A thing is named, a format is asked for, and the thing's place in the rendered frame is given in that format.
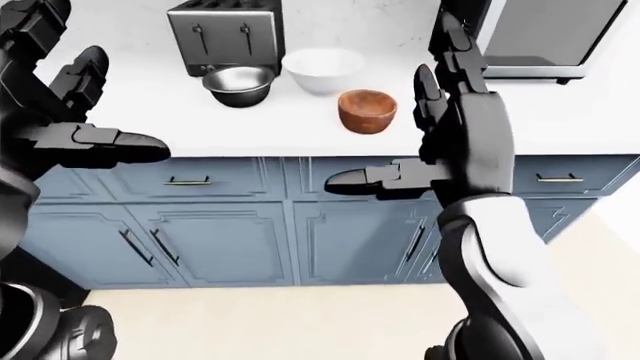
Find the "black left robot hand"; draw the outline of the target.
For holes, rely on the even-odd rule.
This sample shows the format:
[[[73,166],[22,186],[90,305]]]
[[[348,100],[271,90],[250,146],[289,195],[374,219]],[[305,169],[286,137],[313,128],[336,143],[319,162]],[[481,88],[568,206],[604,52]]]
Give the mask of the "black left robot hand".
[[[70,14],[70,0],[9,0],[0,6],[0,158],[85,169],[170,158],[168,146],[155,137],[87,122],[109,69],[101,47],[87,47],[50,84],[34,74],[66,32]]]

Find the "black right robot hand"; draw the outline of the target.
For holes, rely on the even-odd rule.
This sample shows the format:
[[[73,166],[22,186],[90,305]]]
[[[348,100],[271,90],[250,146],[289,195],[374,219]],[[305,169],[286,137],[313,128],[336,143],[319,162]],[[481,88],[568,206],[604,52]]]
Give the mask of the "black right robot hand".
[[[326,180],[326,192],[409,200],[432,191],[441,206],[512,193],[510,120],[500,95],[487,88],[487,63],[475,38],[453,14],[440,10],[429,52],[435,68],[419,65],[413,77],[413,117],[424,133],[418,158],[337,173]]]

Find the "brown wooden bowl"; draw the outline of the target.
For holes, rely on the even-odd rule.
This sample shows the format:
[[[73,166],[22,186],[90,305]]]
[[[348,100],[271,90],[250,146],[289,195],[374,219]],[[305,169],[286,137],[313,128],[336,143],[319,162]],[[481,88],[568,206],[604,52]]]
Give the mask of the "brown wooden bowl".
[[[356,89],[337,101],[339,119],[348,131],[373,135],[385,131],[396,116],[398,105],[384,92]]]

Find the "white ceramic bowl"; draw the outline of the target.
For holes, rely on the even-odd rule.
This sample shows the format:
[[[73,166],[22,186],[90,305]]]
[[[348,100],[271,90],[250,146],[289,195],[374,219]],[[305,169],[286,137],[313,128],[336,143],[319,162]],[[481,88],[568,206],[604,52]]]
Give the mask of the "white ceramic bowl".
[[[282,66],[305,92],[324,96],[345,92],[353,86],[365,67],[365,59],[352,50],[307,48],[287,53]]]

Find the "stainless steel bowl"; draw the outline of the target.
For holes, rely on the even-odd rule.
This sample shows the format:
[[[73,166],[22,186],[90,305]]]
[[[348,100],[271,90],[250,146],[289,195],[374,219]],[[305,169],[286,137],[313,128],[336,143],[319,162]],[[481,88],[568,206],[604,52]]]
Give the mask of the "stainless steel bowl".
[[[247,108],[267,98],[274,79],[269,68],[236,65],[210,70],[202,77],[202,85],[226,107]]]

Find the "silver four-slot toaster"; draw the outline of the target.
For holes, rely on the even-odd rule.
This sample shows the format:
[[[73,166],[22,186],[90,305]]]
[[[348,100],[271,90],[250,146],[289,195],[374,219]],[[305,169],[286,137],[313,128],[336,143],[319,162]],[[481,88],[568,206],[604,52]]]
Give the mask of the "silver four-slot toaster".
[[[281,74],[286,53],[281,0],[188,0],[167,11],[187,73],[263,66]]]

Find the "black robot leg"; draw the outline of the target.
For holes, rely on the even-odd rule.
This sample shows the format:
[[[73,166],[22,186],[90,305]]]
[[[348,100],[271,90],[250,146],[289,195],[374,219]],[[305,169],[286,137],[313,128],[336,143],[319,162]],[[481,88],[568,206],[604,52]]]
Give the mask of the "black robot leg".
[[[116,347],[105,308],[64,310],[37,287],[0,284],[0,360],[112,360]]]

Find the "blue kitchen cabinet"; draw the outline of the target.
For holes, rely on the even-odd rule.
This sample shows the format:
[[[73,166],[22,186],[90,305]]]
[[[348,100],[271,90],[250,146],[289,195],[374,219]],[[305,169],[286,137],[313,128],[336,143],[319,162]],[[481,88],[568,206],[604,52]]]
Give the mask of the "blue kitchen cabinet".
[[[346,170],[383,157],[173,158],[111,170],[51,170],[39,180],[21,246],[89,290],[436,284],[440,212],[432,194],[379,201],[329,194]],[[172,176],[211,185],[164,185]],[[405,261],[418,227],[425,231]],[[149,230],[172,254],[175,266]],[[129,239],[153,267],[121,238]]]

